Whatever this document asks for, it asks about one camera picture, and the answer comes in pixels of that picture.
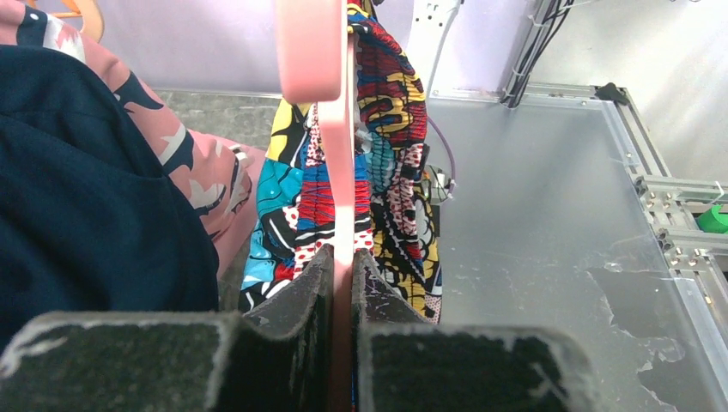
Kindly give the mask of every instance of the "pink hanger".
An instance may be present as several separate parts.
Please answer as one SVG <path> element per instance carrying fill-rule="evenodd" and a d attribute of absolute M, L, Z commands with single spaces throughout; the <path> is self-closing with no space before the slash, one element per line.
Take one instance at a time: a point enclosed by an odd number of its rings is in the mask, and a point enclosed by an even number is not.
<path fill-rule="evenodd" d="M 283 98 L 318 102 L 318 126 L 335 204 L 334 303 L 329 411 L 351 410 L 351 265 L 354 259 L 354 35 L 345 0 L 277 0 Z"/>

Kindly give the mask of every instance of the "navy blue garment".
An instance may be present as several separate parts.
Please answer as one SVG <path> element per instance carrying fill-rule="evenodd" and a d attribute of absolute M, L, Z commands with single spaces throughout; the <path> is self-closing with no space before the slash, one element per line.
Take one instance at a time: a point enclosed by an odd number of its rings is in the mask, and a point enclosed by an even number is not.
<path fill-rule="evenodd" d="M 85 64 L 0 45 L 0 349 L 50 311 L 217 309 L 202 222 Z"/>

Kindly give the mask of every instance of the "gray surface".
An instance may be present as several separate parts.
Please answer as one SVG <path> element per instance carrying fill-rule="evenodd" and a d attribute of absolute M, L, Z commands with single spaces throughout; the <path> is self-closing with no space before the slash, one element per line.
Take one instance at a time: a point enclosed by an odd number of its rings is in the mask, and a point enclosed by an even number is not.
<path fill-rule="evenodd" d="M 607 410 L 728 410 L 600 110 L 432 100 L 452 145 L 443 324 L 548 326 Z M 430 161 L 446 166 L 434 134 Z"/>
<path fill-rule="evenodd" d="M 190 129 L 226 137 L 256 148 L 268 147 L 270 127 L 279 99 L 190 92 L 156 93 Z M 220 308 L 223 311 L 238 308 L 240 285 L 249 249 L 248 241 L 217 283 Z"/>

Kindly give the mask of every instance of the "cable bundle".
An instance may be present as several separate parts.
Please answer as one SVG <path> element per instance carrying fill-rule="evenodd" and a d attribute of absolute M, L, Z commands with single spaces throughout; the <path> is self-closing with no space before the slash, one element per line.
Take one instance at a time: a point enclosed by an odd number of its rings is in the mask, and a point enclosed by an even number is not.
<path fill-rule="evenodd" d="M 508 108 L 514 108 L 519 105 L 523 98 L 525 87 L 528 84 L 531 72 L 541 54 L 549 45 L 551 40 L 561 29 L 569 11 L 574 6 L 574 0 L 551 0 L 542 21 L 533 19 L 534 26 L 537 28 L 536 38 L 533 40 L 528 50 L 513 68 L 515 82 L 510 90 L 506 91 L 506 95 L 500 100 L 500 103 Z"/>

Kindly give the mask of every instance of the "green object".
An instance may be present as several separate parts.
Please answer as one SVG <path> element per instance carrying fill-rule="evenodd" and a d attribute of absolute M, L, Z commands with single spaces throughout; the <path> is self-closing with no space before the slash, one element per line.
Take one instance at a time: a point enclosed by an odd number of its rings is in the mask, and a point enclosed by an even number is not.
<path fill-rule="evenodd" d="M 698 226 L 703 232 L 728 233 L 728 214 L 720 213 L 721 206 L 716 204 L 698 217 Z"/>

